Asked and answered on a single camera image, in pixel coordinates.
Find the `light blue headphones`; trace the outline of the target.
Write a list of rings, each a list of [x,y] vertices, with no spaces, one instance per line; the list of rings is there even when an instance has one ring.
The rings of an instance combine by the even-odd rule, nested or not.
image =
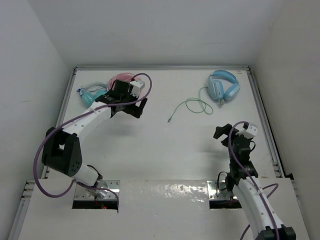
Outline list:
[[[231,83],[231,86],[224,90],[221,80]],[[220,105],[224,102],[232,101],[240,91],[241,87],[237,78],[230,72],[225,70],[214,71],[207,80],[207,92],[210,98]]]

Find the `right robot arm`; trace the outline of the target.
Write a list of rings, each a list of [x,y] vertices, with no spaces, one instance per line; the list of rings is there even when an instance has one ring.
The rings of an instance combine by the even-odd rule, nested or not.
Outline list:
[[[285,226],[277,216],[258,178],[259,174],[250,159],[256,147],[254,138],[258,127],[247,121],[235,125],[226,124],[215,129],[213,138],[225,135],[221,144],[228,148],[229,172],[225,177],[224,190],[237,197],[249,222],[255,240],[295,240],[297,235]]]

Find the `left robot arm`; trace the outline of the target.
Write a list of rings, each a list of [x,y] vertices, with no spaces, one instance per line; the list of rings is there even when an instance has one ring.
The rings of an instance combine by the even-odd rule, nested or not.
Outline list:
[[[93,187],[99,174],[83,162],[81,142],[104,121],[118,112],[140,118],[147,102],[143,99],[136,104],[145,83],[140,79],[129,82],[115,80],[109,91],[99,90],[96,94],[87,93],[89,108],[84,116],[73,120],[61,129],[52,128],[44,144],[41,162],[77,182]]]

